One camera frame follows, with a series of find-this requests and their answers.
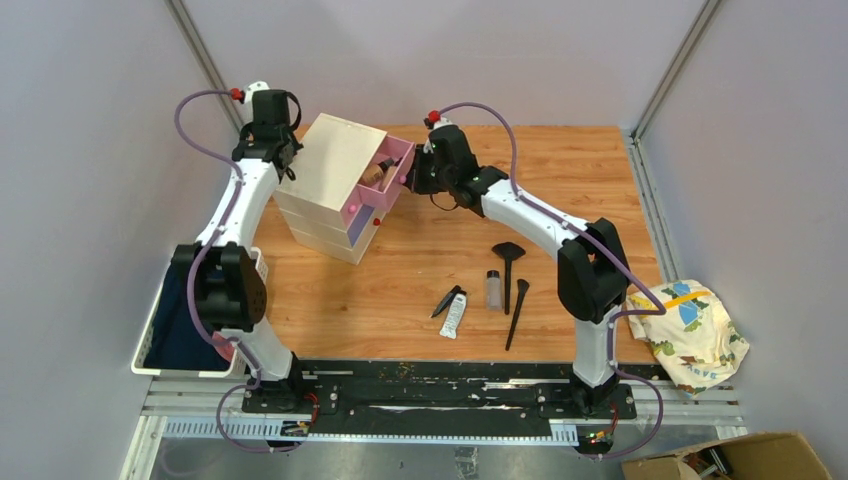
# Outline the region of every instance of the yellow strap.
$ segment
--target yellow strap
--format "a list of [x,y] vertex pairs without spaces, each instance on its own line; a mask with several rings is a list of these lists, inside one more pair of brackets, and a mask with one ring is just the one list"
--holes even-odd
[[712,295],[712,293],[710,293],[710,292],[692,292],[688,295],[684,295],[682,297],[677,297],[673,300],[669,300],[668,302],[664,303],[663,305],[665,305],[666,309],[671,310],[672,308],[680,305],[683,302],[688,302],[689,300],[693,300],[693,299],[696,299],[698,297],[703,297],[703,296],[706,296],[706,295]]

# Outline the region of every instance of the black wire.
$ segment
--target black wire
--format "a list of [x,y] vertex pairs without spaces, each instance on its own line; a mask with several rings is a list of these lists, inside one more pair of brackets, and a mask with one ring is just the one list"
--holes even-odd
[[436,201],[433,199],[433,194],[432,194],[432,193],[430,194],[430,203],[432,203],[433,205],[435,205],[435,206],[436,206],[439,210],[444,210],[445,212],[452,212],[452,211],[456,210],[456,207],[458,207],[458,206],[459,206],[459,204],[458,204],[458,203],[455,203],[455,202],[454,202],[453,207],[451,207],[451,208],[445,208],[445,207],[443,207],[443,206],[439,205],[438,203],[436,203]]

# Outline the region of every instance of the dark blue cloth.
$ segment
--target dark blue cloth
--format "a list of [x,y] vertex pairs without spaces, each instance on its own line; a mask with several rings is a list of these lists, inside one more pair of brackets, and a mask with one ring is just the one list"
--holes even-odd
[[191,323],[186,299],[185,284],[171,266],[162,283],[159,306],[153,317],[153,343],[144,366],[168,370],[226,370],[229,362],[200,338]]

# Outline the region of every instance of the wood surface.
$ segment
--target wood surface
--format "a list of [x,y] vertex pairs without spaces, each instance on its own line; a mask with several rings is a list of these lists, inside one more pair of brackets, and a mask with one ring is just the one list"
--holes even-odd
[[[380,127],[423,142],[423,127]],[[509,172],[503,129],[464,126],[481,165]],[[616,128],[516,127],[519,184],[542,200],[590,221],[605,217],[618,229],[634,273],[660,282],[639,194]],[[452,206],[447,194],[435,197]],[[513,283],[530,289],[515,338],[504,351],[511,315],[485,308],[486,271],[503,272],[491,251],[512,241],[527,251],[513,264]],[[509,228],[457,209],[439,210],[426,196],[405,190],[385,217],[365,258],[346,264],[298,245],[270,202],[256,234],[270,267],[268,318],[283,344],[301,358],[384,358],[572,362],[574,320],[556,293],[556,264]],[[456,340],[439,336],[445,313],[430,314],[455,284],[468,292]],[[512,287],[512,304],[517,288]],[[627,322],[617,337],[622,362],[655,363],[647,345],[633,340]]]

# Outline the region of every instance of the black pen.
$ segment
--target black pen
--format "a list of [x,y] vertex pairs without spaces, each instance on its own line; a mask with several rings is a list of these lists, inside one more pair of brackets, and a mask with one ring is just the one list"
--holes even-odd
[[439,302],[439,305],[436,307],[436,309],[433,310],[433,314],[430,315],[430,318],[434,318],[437,315],[439,315],[440,313],[444,312],[445,309],[448,308],[448,305],[450,305],[450,302],[451,302],[451,300],[453,300],[453,297],[457,293],[459,293],[460,290],[462,290],[462,287],[460,287],[459,285],[454,285],[454,287],[451,289],[451,291],[448,292],[447,295],[445,295],[445,298],[443,298],[442,301]]

